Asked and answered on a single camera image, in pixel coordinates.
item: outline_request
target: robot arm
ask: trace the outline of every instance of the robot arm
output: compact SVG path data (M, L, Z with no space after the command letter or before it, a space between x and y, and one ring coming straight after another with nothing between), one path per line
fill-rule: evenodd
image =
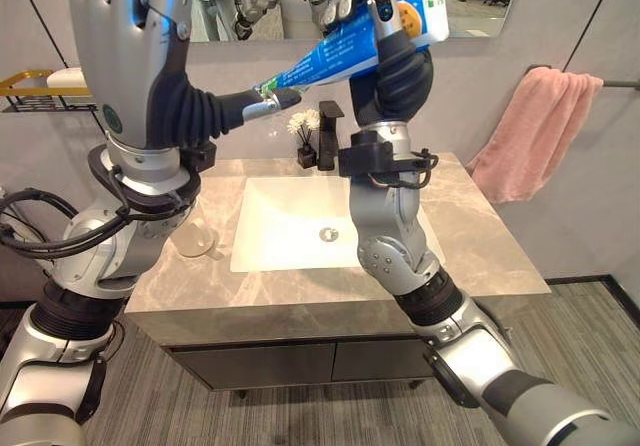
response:
M190 211L199 171L213 165L209 138L300 101L291 90L216 97L185 73L191 0L70 0L87 84L108 123L89 154L103 186L78 212L51 193L25 190L0 202L44 201L69 218L61 241L28 243L0 225L18 254L52 259L42 299L0 351L0 445L84 444L80 424L98 407L103 351L137 278L157 261Z
M235 0L237 14L234 29L238 39L249 39L253 33L253 25L279 2L280 0Z
M396 7L369 0L380 64L351 81L362 130L340 154L363 268L407 313L452 397L487 411L510 444L640 444L629 426L520 371L496 324L427 248L416 213L437 158L411 151L407 122L429 93L431 61L415 53ZM70 219L65 239L47 243L0 228L0 241L20 254L56 259L0 363L1 446L85 444L79 424L99 404L112 321L188 214L198 172L213 162L209 136L299 100L287 90L219 98L193 88L184 72L190 0L71 0L71 9L86 80L109 125L107 146L89 156L104 189L82 212L35 190L0 202L1 212L45 201Z
M368 0L379 67L351 80L361 130L340 151L351 177L350 211L362 267L425 341L425 359L452 399L481 407L513 446L632 446L640 433L587 400L523 372L501 328L458 289L428 249L416 220L419 190L437 159L413 153L407 122L424 103L431 58L415 52L396 0Z

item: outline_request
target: white soap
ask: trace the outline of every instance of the white soap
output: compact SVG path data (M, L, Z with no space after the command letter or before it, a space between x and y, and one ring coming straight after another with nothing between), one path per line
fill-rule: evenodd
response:
M49 88L86 88L82 68L67 68L47 76Z

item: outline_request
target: white flower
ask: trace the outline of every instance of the white flower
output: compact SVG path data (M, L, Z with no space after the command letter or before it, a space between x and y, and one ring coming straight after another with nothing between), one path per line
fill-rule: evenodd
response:
M313 131L320 127L320 113L315 109L307 109L306 111L295 113L289 119L287 129L291 134L296 134L298 131L306 133L305 128L309 131Z
M304 124L304 120L305 120L305 113L294 114L293 116L291 116L291 119L289 119L289 123L287 124L287 129L291 134L296 134L302 128L302 125Z
M311 131L320 127L320 113L315 109L307 109L305 112L307 128Z

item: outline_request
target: bathroom sink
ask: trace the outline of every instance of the bathroom sink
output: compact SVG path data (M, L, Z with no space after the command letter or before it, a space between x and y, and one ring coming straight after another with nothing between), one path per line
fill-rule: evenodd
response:
M444 264L420 207L429 248ZM248 178L231 271L360 266L358 235L349 216L349 180L336 176Z

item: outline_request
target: pink towel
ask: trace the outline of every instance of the pink towel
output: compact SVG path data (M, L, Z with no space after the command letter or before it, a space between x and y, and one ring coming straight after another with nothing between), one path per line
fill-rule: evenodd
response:
M556 170L602 80L546 67L520 81L491 139L467 165L492 203L530 199Z

